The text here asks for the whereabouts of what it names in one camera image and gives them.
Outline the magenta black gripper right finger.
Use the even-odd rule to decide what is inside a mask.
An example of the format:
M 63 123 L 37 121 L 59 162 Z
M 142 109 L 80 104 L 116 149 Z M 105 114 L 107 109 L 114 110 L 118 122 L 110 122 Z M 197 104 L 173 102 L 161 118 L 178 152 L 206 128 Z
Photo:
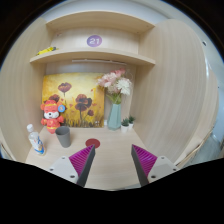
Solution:
M 178 167 L 167 157 L 157 157 L 136 145 L 132 145 L 131 155 L 141 186 L 148 185 L 178 170 Z

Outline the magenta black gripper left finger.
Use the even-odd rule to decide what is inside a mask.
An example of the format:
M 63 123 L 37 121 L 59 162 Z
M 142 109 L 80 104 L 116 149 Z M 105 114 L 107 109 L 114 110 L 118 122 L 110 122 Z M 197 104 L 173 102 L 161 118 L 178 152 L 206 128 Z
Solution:
M 62 156 L 48 171 L 78 186 L 84 187 L 95 157 L 95 145 L 90 145 L 70 157 Z

